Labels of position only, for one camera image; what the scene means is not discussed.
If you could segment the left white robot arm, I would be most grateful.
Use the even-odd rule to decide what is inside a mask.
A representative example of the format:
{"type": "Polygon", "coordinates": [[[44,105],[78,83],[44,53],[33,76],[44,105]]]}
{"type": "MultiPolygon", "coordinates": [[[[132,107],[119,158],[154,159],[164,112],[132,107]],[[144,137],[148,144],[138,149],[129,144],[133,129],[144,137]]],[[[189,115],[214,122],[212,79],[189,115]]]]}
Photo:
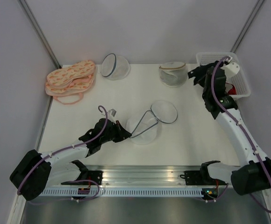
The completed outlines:
{"type": "Polygon", "coordinates": [[[72,181],[82,185],[87,182],[88,173],[79,160],[98,152],[107,142],[118,143],[131,136],[119,121],[102,118],[70,146],[46,153],[28,151],[11,173],[10,181],[27,201],[51,185],[72,181]]]}

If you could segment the blue-trimmed mesh laundry bag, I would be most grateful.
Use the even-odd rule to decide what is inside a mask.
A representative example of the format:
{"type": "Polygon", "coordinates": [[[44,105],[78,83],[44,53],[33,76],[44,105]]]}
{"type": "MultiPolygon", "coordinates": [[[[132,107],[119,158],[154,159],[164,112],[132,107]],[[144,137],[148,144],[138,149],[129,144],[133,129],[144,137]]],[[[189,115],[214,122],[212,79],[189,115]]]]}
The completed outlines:
{"type": "Polygon", "coordinates": [[[132,115],[125,129],[131,133],[131,141],[137,145],[153,142],[159,133],[161,124],[170,125],[178,119],[175,105],[169,101],[157,100],[146,111],[132,115]]]}

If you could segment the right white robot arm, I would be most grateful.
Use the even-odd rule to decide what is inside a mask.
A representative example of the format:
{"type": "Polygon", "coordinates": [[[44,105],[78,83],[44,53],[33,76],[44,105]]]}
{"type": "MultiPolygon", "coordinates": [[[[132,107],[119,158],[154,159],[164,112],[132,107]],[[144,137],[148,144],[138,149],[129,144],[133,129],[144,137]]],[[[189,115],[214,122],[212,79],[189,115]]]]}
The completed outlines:
{"type": "Polygon", "coordinates": [[[220,161],[204,162],[200,181],[211,184],[217,179],[229,183],[241,196],[271,188],[271,159],[250,136],[237,103],[226,93],[225,71],[216,70],[211,63],[193,69],[188,76],[203,87],[205,107],[228,136],[240,164],[237,168],[220,161]]]}

